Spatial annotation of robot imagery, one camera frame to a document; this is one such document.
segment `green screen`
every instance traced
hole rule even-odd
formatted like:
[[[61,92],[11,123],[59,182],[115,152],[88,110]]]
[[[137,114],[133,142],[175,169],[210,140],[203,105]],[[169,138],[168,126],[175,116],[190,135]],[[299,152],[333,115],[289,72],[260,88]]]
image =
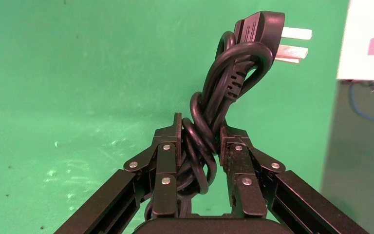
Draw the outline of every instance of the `green screen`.
[[[174,112],[189,116],[222,33],[261,10],[312,29],[310,41],[282,40],[309,55],[274,63],[227,121],[318,189],[347,4],[0,0],[0,233],[53,233]],[[230,212],[222,170],[193,212]]]

